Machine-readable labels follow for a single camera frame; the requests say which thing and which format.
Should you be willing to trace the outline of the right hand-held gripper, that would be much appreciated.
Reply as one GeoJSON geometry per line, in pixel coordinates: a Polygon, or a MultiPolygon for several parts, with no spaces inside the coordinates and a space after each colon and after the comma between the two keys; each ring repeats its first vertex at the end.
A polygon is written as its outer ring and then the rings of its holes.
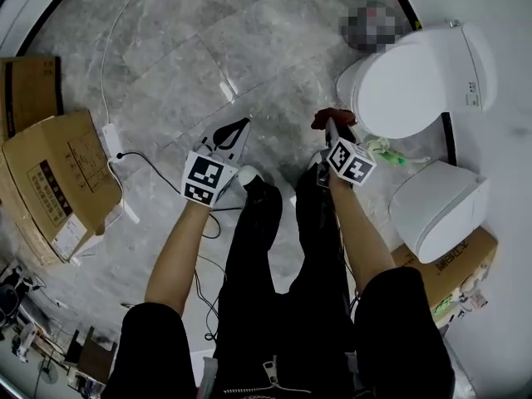
{"type": "Polygon", "coordinates": [[[377,167],[368,151],[354,143],[359,140],[351,126],[339,126],[329,118],[326,122],[327,150],[322,150],[318,163],[317,184],[328,187],[329,171],[351,185],[363,185],[377,167]]]}

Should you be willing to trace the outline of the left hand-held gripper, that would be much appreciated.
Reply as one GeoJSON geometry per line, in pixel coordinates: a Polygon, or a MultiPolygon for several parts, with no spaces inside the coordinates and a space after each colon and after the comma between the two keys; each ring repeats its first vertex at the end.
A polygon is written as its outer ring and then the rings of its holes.
{"type": "Polygon", "coordinates": [[[186,157],[181,194],[213,209],[239,171],[250,131],[248,117],[209,125],[186,157]]]}

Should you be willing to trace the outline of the dark red cloth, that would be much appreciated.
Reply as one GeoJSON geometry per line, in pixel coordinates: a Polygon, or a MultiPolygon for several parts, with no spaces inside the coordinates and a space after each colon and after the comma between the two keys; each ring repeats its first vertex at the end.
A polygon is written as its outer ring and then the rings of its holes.
{"type": "Polygon", "coordinates": [[[323,131],[329,120],[333,120],[338,126],[354,126],[357,124],[356,115],[350,110],[337,108],[324,108],[314,115],[311,128],[323,131]]]}

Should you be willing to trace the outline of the white toilet with lid sticker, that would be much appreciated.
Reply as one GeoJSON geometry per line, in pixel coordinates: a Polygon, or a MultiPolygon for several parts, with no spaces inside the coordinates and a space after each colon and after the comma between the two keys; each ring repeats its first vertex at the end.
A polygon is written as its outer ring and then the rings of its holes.
{"type": "Polygon", "coordinates": [[[415,135],[445,112],[488,111],[497,87],[490,44],[471,23],[411,32],[353,63],[336,85],[361,128],[387,139],[415,135]]]}

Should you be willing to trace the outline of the person's left forearm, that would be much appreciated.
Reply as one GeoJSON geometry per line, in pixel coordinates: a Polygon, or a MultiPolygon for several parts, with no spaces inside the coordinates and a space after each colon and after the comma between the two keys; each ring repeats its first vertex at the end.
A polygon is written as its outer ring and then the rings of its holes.
{"type": "Polygon", "coordinates": [[[145,291],[147,303],[183,315],[210,208],[188,201],[160,252],[145,291]]]}

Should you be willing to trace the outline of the person's right forearm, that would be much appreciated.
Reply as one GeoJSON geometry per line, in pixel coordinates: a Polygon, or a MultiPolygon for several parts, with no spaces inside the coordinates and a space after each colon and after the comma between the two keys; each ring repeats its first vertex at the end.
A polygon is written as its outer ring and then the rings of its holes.
{"type": "Polygon", "coordinates": [[[356,288],[362,294],[372,279],[396,265],[350,184],[331,172],[328,185],[356,288]]]}

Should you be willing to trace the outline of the white smart toilet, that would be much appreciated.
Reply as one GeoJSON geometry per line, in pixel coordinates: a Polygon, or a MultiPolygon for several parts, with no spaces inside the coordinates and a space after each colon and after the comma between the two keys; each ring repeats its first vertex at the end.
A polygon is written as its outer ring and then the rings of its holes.
{"type": "Polygon", "coordinates": [[[437,160],[397,189],[388,212],[404,244],[428,264],[484,222],[489,193],[487,177],[437,160]]]}

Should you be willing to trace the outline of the person's white left shoe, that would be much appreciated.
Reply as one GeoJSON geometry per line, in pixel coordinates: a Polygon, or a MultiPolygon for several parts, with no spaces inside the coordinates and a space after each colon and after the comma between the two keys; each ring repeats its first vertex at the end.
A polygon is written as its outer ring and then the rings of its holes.
{"type": "Polygon", "coordinates": [[[248,191],[251,187],[263,181],[263,176],[252,165],[244,165],[240,168],[238,182],[244,190],[248,191]]]}

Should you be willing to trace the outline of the person's black trousers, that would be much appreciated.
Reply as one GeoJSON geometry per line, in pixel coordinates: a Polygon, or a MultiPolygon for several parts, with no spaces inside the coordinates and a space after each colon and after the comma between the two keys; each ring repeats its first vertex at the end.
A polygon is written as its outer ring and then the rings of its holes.
{"type": "Polygon", "coordinates": [[[212,399],[352,399],[345,258],[331,194],[316,178],[311,168],[296,185],[304,260],[286,293],[276,292],[268,262],[282,196],[259,178],[245,188],[219,294],[212,399]]]}

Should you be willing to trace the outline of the large tan cardboard box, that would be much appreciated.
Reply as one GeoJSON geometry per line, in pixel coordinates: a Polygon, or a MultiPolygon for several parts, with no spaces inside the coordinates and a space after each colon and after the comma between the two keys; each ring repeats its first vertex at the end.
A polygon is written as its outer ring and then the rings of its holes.
{"type": "Polygon", "coordinates": [[[396,265],[413,267],[420,271],[431,310],[442,300],[451,296],[454,302],[445,314],[433,320],[438,328],[463,318],[467,313],[461,309],[459,297],[475,288],[487,277],[498,247],[497,240],[479,227],[447,254],[438,260],[422,264],[402,245],[392,253],[396,265]]]}

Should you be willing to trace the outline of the open printed cardboard box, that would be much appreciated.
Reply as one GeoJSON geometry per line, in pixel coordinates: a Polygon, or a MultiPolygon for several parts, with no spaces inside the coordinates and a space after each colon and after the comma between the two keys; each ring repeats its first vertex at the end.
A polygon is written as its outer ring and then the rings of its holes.
{"type": "Polygon", "coordinates": [[[0,201],[41,266],[66,263],[101,237],[121,189],[90,113],[49,117],[5,141],[0,201]]]}

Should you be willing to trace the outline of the flat brown cardboard box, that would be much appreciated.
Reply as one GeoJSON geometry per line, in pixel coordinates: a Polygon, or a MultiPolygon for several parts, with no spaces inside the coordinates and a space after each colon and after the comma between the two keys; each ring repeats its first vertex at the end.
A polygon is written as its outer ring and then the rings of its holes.
{"type": "Polygon", "coordinates": [[[0,144],[63,113],[60,57],[0,58],[0,144]]]}

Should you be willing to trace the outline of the pale plush toy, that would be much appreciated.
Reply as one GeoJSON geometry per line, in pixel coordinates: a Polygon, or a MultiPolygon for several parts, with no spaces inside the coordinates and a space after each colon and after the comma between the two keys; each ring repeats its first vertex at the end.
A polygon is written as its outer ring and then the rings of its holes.
{"type": "Polygon", "coordinates": [[[488,304],[488,300],[478,288],[475,288],[463,293],[459,297],[459,304],[464,312],[471,313],[485,307],[488,304]]]}

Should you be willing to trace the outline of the person's black top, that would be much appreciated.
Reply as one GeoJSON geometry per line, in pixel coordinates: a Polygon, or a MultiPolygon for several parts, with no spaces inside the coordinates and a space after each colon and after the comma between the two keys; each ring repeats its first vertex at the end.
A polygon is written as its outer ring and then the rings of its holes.
{"type": "MultiPolygon", "coordinates": [[[[414,268],[378,274],[355,313],[317,287],[221,312],[214,359],[208,399],[451,399],[456,381],[414,268]]],[[[126,314],[102,399],[199,399],[176,311],[126,314]]]]}

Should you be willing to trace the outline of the small brown open box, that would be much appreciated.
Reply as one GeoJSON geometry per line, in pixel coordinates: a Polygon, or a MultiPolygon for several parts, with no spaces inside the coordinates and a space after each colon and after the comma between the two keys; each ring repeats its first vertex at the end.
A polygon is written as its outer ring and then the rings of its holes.
{"type": "Polygon", "coordinates": [[[94,327],[90,327],[85,342],[80,344],[77,341],[79,331],[74,332],[64,363],[76,367],[79,372],[97,382],[107,384],[118,344],[113,342],[111,349],[107,350],[92,339],[93,333],[94,327]]]}

